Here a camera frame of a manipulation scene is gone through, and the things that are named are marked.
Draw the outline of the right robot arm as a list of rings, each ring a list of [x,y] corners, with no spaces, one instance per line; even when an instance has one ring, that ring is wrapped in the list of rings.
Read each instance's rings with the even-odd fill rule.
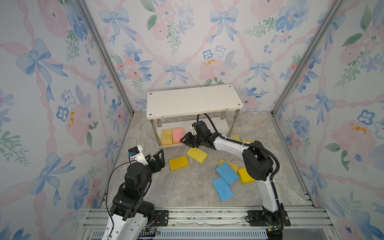
[[[244,143],[224,137],[217,132],[212,133],[203,121],[192,124],[195,134],[188,132],[180,142],[191,148],[205,146],[213,150],[224,151],[243,159],[246,171],[258,184],[262,200],[264,222],[268,226],[284,228],[284,209],[279,201],[273,181],[280,169],[280,163],[275,155],[255,141]]]

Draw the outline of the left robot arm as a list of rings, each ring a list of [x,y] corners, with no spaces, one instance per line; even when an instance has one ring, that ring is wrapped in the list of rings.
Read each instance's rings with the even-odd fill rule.
[[[154,155],[143,155],[141,146],[129,150],[129,161],[124,182],[119,186],[110,207],[103,240],[139,240],[142,232],[150,233],[153,239],[157,228],[165,220],[156,216],[155,205],[144,200],[152,184],[154,173],[166,165],[164,151]]]

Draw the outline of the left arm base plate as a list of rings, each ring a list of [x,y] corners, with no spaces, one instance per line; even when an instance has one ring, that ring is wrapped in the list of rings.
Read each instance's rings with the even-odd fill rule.
[[[148,223],[146,227],[167,227],[169,222],[168,210],[155,210],[148,215]]]

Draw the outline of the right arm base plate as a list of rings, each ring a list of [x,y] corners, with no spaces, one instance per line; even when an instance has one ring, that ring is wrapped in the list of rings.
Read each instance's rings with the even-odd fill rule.
[[[249,210],[245,220],[251,227],[280,228],[281,216],[283,216],[284,227],[290,227],[291,222],[286,211],[281,215],[280,211],[272,213],[268,210]]]

